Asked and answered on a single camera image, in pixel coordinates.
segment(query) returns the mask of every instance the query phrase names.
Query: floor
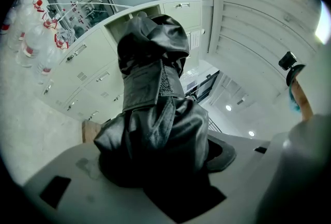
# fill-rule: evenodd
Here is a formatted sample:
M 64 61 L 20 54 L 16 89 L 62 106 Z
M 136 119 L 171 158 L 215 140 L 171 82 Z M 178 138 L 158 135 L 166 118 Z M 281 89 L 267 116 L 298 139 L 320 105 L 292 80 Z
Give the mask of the floor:
M 36 96 L 31 68 L 15 62 L 0 39 L 0 152 L 13 180 L 23 185 L 64 150 L 82 143 L 81 122 Z

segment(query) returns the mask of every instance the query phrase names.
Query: black rectangle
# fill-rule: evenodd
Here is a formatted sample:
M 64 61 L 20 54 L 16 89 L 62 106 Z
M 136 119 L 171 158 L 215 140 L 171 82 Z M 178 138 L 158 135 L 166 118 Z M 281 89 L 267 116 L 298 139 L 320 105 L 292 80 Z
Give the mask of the black rectangle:
M 257 147 L 256 149 L 254 149 L 256 152 L 265 154 L 265 152 L 267 151 L 267 148 L 265 147 Z
M 40 198 L 43 199 L 43 201 L 45 201 L 48 205 L 56 209 L 70 182 L 70 178 L 61 176 L 54 177 L 42 191 Z

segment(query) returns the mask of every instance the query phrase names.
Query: shelf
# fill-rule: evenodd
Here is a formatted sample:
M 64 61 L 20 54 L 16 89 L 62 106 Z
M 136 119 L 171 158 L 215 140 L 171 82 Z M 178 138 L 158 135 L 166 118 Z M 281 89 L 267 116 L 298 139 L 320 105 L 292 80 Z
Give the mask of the shelf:
M 117 18 L 116 20 L 105 25 L 105 28 L 110 33 L 110 35 L 113 37 L 116 44 L 118 44 L 118 42 L 120 41 L 120 39 L 122 38 L 122 36 L 124 34 L 127 21 L 129 21 L 133 17 L 136 17 L 138 15 L 138 13 L 141 11 L 145 12 L 148 16 L 161 13 L 159 5 L 151 6 L 148 8 L 144 8 L 144 9 L 123 15 L 123 16 Z

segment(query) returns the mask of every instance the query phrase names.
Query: black camera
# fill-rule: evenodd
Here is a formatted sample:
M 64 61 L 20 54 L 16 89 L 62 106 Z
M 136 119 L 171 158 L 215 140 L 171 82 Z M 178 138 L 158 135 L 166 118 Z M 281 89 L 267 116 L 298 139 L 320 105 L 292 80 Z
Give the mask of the black camera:
M 293 55 L 292 52 L 287 52 L 284 57 L 281 58 L 281 60 L 278 62 L 278 65 L 283 70 L 288 70 L 293 66 L 293 64 L 296 63 L 296 57 Z
M 294 74 L 297 70 L 301 70 L 304 68 L 305 65 L 303 64 L 298 64 L 295 65 L 294 67 L 293 64 L 296 63 L 296 57 L 293 55 L 292 52 L 288 51 L 284 57 L 281 58 L 281 60 L 278 62 L 278 65 L 283 69 L 283 70 L 288 70 L 289 68 L 290 71 L 286 77 L 286 84 L 287 86 L 290 86 L 290 83 L 294 77 Z

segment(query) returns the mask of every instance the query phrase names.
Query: leather jacket sleeve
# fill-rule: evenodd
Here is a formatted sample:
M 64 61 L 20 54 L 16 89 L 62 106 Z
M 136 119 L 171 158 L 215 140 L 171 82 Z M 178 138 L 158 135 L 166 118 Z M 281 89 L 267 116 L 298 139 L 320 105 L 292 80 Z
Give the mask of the leather jacket sleeve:
M 123 111 L 94 141 L 101 170 L 126 187 L 189 181 L 208 155 L 208 115 L 179 81 L 189 55 L 184 29 L 166 15 L 135 17 L 117 51 Z

